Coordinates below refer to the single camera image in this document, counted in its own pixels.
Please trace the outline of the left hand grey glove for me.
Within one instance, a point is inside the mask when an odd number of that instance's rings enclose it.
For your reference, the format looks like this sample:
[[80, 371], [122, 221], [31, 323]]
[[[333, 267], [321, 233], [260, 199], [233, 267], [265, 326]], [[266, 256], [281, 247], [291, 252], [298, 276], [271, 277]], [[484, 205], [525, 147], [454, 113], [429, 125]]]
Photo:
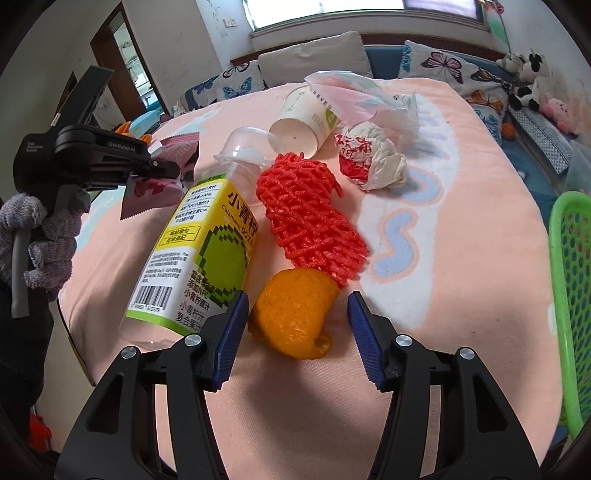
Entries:
[[77, 248], [76, 237], [82, 226], [82, 215], [90, 209], [91, 198], [83, 190], [70, 198], [68, 206], [48, 214], [41, 201], [18, 193], [1, 206], [1, 281], [9, 284], [12, 273], [12, 251], [15, 233], [20, 229], [40, 231], [28, 246], [32, 269], [24, 273], [31, 289], [42, 289], [55, 298], [72, 273], [72, 258]]

